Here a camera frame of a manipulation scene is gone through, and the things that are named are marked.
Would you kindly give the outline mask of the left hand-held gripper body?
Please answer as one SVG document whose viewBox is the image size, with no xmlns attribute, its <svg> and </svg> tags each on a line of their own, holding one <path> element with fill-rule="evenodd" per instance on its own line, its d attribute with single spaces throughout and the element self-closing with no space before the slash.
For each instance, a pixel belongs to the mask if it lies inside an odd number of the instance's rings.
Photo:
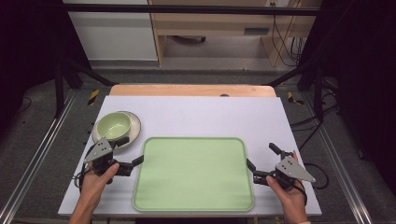
<svg viewBox="0 0 396 224">
<path fill-rule="evenodd" d="M 118 162 L 113 158 L 113 151 L 116 148 L 116 141 L 108 141 L 103 137 L 92 147 L 90 147 L 88 154 L 84 159 L 84 163 L 87 164 L 87 167 L 83 170 L 84 175 L 89 171 L 94 171 L 94 173 L 98 176 L 103 175 L 105 171 L 115 163 L 120 165 L 116 175 L 131 175 L 131 172 L 134 169 L 131 163 Z"/>
</svg>

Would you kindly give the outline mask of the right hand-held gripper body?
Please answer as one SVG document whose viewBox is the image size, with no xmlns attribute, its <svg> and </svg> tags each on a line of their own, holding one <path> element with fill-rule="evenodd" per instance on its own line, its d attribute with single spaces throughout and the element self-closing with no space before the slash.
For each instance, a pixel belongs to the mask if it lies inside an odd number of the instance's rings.
<svg viewBox="0 0 396 224">
<path fill-rule="evenodd" d="M 253 183 L 267 186 L 266 177 L 271 176 L 284 190 L 290 189 L 296 180 L 304 180 L 314 183 L 316 179 L 292 157 L 292 153 L 282 153 L 281 161 L 275 165 L 271 172 L 259 171 L 252 166 Z"/>
</svg>

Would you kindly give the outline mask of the green bowl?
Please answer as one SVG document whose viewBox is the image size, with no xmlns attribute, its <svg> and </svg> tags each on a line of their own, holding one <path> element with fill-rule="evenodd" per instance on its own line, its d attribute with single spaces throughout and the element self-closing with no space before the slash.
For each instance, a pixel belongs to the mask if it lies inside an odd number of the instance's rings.
<svg viewBox="0 0 396 224">
<path fill-rule="evenodd" d="M 113 112 L 103 116 L 96 124 L 96 132 L 108 141 L 119 140 L 131 131 L 131 121 L 122 112 Z"/>
</svg>

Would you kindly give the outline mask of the white plate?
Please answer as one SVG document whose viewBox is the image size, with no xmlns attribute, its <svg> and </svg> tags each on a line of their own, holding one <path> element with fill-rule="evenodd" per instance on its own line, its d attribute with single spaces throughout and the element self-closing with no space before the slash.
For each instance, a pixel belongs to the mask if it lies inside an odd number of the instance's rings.
<svg viewBox="0 0 396 224">
<path fill-rule="evenodd" d="M 130 121 L 131 121 L 131 131 L 127 135 L 129 137 L 129 142 L 127 144 L 121 146 L 121 147 L 116 147 L 115 148 L 116 150 L 120 150 L 122 148 L 126 148 L 129 145 L 131 145 L 132 142 L 138 137 L 138 135 L 140 134 L 140 131 L 141 131 L 141 122 L 140 122 L 140 119 L 132 112 L 128 112 L 128 111 L 117 111 L 117 112 L 125 113 L 126 115 L 129 116 Z M 97 122 L 94 124 L 94 126 L 92 128 L 92 140 L 93 140 L 94 143 L 97 143 L 102 138 L 96 132 L 96 124 L 97 124 Z"/>
</svg>

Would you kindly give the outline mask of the green tray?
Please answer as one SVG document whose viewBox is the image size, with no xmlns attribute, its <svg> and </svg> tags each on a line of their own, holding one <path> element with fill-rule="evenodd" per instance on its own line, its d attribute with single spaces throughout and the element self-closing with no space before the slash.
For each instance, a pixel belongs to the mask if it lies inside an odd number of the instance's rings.
<svg viewBox="0 0 396 224">
<path fill-rule="evenodd" d="M 254 205 L 244 142 L 152 137 L 134 190 L 140 212 L 246 212 Z"/>
</svg>

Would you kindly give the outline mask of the person's right hand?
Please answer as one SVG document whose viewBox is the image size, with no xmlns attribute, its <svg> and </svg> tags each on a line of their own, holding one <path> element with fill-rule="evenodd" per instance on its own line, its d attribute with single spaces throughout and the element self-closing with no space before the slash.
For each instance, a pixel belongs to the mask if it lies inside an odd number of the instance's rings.
<svg viewBox="0 0 396 224">
<path fill-rule="evenodd" d="M 303 194 L 304 187 L 299 180 L 295 181 L 296 188 L 292 188 L 288 191 L 283 190 L 277 181 L 271 176 L 267 176 L 266 181 L 280 200 L 284 212 L 284 218 L 285 215 L 288 214 L 306 213 L 305 199 Z"/>
</svg>

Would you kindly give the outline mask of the person's left hand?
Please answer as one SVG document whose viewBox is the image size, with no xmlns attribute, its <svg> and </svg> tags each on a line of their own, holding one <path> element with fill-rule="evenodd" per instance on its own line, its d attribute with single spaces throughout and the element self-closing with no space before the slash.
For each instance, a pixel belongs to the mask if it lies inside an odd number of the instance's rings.
<svg viewBox="0 0 396 224">
<path fill-rule="evenodd" d="M 93 172 L 88 172 L 83 181 L 80 200 L 85 204 L 96 206 L 100 202 L 106 183 L 115 176 L 119 167 L 120 165 L 115 163 L 100 176 Z"/>
</svg>

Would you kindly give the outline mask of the yellow black tape marker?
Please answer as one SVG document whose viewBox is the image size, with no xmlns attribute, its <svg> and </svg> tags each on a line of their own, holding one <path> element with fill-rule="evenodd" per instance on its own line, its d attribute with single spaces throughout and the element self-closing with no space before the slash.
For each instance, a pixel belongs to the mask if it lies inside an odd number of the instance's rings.
<svg viewBox="0 0 396 224">
<path fill-rule="evenodd" d="M 304 105 L 304 101 L 303 100 L 296 100 L 293 97 L 293 94 L 290 91 L 288 92 L 288 102 L 289 103 L 294 103 L 294 104 L 297 104 L 297 105 Z"/>
<path fill-rule="evenodd" d="M 96 99 L 96 97 L 97 97 L 99 91 L 100 91 L 100 90 L 94 90 L 94 91 L 92 91 L 92 94 L 91 94 L 91 96 L 90 96 L 90 99 L 89 99 L 87 105 L 93 105 L 93 103 L 94 103 L 94 101 L 95 101 L 95 99 Z"/>
</svg>

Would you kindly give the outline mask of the white table board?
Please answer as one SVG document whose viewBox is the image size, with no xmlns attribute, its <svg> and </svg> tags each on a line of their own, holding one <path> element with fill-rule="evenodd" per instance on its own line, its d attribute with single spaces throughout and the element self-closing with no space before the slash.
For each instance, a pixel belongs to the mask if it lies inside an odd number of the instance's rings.
<svg viewBox="0 0 396 224">
<path fill-rule="evenodd" d="M 115 155 L 130 161 L 143 154 L 152 137 L 233 137 L 244 142 L 247 160 L 260 169 L 274 169 L 279 157 L 270 143 L 283 150 L 297 146 L 285 110 L 277 97 L 108 96 L 99 114 L 132 112 L 142 123 L 137 139 Z M 282 206 L 273 191 L 253 183 L 254 205 L 246 212 L 140 212 L 134 208 L 139 167 L 129 177 L 107 186 L 94 213 L 98 217 L 253 217 L 274 216 Z"/>
</svg>

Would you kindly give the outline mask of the black metal stand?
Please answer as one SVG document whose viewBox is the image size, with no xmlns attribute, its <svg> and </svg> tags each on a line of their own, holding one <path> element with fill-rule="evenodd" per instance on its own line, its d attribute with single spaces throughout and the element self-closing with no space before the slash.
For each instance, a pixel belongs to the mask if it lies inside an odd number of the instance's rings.
<svg viewBox="0 0 396 224">
<path fill-rule="evenodd" d="M 76 73 L 74 75 L 70 75 L 68 73 L 64 74 L 62 69 L 66 66 L 75 69 Z M 65 108 L 63 81 L 66 80 L 66 82 L 68 83 L 71 89 L 79 89 L 82 86 L 83 82 L 78 76 L 78 73 L 83 73 L 108 87 L 112 87 L 116 85 L 116 82 L 110 81 L 100 76 L 99 74 L 93 72 L 87 66 L 77 63 L 76 61 L 72 60 L 69 57 L 63 57 L 59 59 L 57 65 L 55 66 L 55 72 L 54 72 L 55 93 L 56 93 L 55 118 L 59 118 Z"/>
<path fill-rule="evenodd" d="M 269 83 L 266 86 L 276 87 L 282 82 L 285 82 L 292 77 L 301 75 L 300 80 L 297 83 L 297 89 L 299 91 L 307 91 L 312 84 L 314 87 L 314 113 L 320 122 L 323 121 L 324 111 L 322 108 L 322 79 L 323 71 L 322 67 L 318 62 L 310 60 L 309 62 L 298 65 L 296 68 L 288 72 L 286 75 L 279 77 Z"/>
</svg>

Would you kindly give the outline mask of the wooden table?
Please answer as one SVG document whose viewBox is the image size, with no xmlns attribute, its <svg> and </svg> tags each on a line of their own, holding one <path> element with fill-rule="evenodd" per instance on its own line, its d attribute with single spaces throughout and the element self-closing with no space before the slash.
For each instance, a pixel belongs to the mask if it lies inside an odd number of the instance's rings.
<svg viewBox="0 0 396 224">
<path fill-rule="evenodd" d="M 276 97 L 270 86 L 193 85 L 193 84 L 119 84 L 111 88 L 111 96 L 229 96 Z"/>
</svg>

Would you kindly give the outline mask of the white cabinet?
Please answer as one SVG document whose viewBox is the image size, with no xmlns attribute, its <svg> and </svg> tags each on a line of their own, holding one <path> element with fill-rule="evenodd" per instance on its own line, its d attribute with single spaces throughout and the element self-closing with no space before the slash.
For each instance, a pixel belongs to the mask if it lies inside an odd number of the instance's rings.
<svg viewBox="0 0 396 224">
<path fill-rule="evenodd" d="M 90 61 L 156 61 L 148 13 L 69 12 Z"/>
</svg>

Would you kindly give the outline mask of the black curtain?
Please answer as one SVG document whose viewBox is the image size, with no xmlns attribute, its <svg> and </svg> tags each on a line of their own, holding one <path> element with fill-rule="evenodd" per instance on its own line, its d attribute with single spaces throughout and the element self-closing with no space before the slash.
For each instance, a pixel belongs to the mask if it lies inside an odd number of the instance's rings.
<svg viewBox="0 0 396 224">
<path fill-rule="evenodd" d="M 322 0 L 300 64 L 338 81 L 338 104 L 396 193 L 396 0 Z"/>
<path fill-rule="evenodd" d="M 9 127 L 31 87 L 54 79 L 61 49 L 91 65 L 63 0 L 0 0 L 0 135 Z"/>
</svg>

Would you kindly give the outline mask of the wooden desk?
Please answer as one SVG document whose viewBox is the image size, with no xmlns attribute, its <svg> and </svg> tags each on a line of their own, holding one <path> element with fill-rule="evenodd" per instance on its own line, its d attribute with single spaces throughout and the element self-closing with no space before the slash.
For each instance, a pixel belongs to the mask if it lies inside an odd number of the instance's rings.
<svg viewBox="0 0 396 224">
<path fill-rule="evenodd" d="M 231 6 L 231 7 L 306 7 L 320 8 L 323 0 L 148 0 L 151 5 L 175 6 Z M 167 36 L 258 36 L 269 57 L 277 66 L 285 58 L 287 42 L 309 36 L 314 16 L 227 15 L 227 14 L 172 14 L 151 15 L 154 34 L 163 56 L 163 40 Z"/>
</svg>

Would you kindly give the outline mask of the aluminium floor rail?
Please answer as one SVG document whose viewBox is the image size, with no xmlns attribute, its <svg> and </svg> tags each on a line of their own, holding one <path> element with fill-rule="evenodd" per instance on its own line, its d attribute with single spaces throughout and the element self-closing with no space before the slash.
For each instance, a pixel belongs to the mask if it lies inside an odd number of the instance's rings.
<svg viewBox="0 0 396 224">
<path fill-rule="evenodd" d="M 50 147 L 55 140 L 58 132 L 61 130 L 64 121 L 75 102 L 75 98 L 78 95 L 77 90 L 70 90 L 64 101 L 64 108 L 57 114 L 44 138 L 42 139 L 39 147 L 25 169 L 18 185 L 13 190 L 12 194 L 7 200 L 6 205 L 0 212 L 0 224 L 10 224 L 14 216 L 16 215 L 22 200 L 24 199 L 28 189 L 33 183 L 38 170 L 41 167 L 42 162 L 46 158 Z"/>
<path fill-rule="evenodd" d="M 308 170 L 319 174 L 314 193 L 322 215 L 315 217 L 315 220 L 323 223 L 373 224 L 352 176 L 328 132 L 329 125 L 335 123 L 331 118 L 338 119 L 336 105 L 330 101 L 324 107 L 323 122 L 313 120 L 317 129 L 301 147 Z"/>
</svg>

